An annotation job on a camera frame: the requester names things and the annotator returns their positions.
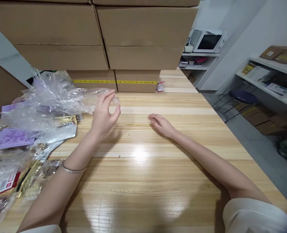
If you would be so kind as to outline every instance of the white microwave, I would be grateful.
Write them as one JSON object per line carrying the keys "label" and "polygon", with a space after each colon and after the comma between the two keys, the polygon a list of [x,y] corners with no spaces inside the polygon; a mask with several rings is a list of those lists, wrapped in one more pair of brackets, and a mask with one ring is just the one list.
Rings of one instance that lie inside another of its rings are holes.
{"label": "white microwave", "polygon": [[189,44],[193,46],[193,52],[219,53],[227,41],[226,34],[220,30],[194,29]]}

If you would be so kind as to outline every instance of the right hand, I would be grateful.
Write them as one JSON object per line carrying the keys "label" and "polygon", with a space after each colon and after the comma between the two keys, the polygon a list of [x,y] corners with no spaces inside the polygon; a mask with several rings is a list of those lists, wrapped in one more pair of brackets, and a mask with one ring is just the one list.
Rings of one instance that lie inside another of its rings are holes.
{"label": "right hand", "polygon": [[165,117],[159,114],[150,114],[149,117],[151,125],[153,125],[161,134],[168,138],[173,138],[177,134],[177,130],[172,124],[166,120]]}
{"label": "right hand", "polygon": [[109,113],[109,106],[114,97],[114,90],[101,94],[93,113],[91,132],[100,141],[109,133],[121,114],[120,105],[117,106],[113,115]]}

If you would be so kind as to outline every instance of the white shelf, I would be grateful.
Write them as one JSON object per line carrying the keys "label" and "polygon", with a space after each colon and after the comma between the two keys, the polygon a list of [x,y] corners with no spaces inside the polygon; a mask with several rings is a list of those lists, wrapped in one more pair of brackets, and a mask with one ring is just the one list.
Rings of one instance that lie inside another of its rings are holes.
{"label": "white shelf", "polygon": [[286,98],[282,98],[282,95],[277,94],[277,93],[275,93],[275,92],[273,92],[273,91],[267,89],[264,83],[254,82],[254,81],[252,81],[252,80],[246,78],[246,76],[245,76],[244,74],[239,73],[239,72],[237,72],[237,73],[235,73],[235,74],[236,74],[237,76],[239,76],[240,78],[246,80],[247,82],[253,84],[255,87],[257,87],[257,88],[263,90],[264,92],[268,93],[269,95],[271,95],[271,96],[277,98],[278,100],[282,101],[283,103],[287,104],[287,99],[286,99]]}
{"label": "white shelf", "polygon": [[219,53],[183,53],[183,56],[219,57]]}
{"label": "white shelf", "polygon": [[262,64],[264,66],[270,67],[272,69],[275,69],[277,71],[287,74],[287,64],[281,64],[276,61],[263,59],[263,58],[260,58],[254,55],[250,56],[249,59],[259,64]]}
{"label": "white shelf", "polygon": [[208,70],[207,67],[179,67],[181,70]]}

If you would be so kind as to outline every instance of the bangle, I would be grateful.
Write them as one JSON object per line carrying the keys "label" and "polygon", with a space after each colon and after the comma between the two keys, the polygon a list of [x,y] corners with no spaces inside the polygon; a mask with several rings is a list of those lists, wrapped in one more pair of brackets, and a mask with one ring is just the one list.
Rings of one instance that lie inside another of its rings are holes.
{"label": "bangle", "polygon": [[66,172],[69,172],[69,173],[83,173],[83,172],[85,172],[86,171],[86,169],[87,169],[87,166],[86,166],[86,168],[84,168],[84,169],[82,169],[82,170],[70,170],[70,169],[68,169],[68,168],[66,168],[64,165],[63,165],[63,163],[65,162],[65,160],[63,160],[62,161],[62,169],[64,170],[64,171],[66,171]]}

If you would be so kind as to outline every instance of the blue stool seat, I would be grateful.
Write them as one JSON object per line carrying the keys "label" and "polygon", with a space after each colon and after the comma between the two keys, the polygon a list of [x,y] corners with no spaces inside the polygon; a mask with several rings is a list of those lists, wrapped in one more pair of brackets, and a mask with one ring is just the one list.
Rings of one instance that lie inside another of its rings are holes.
{"label": "blue stool seat", "polygon": [[244,104],[259,104],[259,100],[253,94],[243,90],[232,90],[229,91],[229,95],[236,101]]}

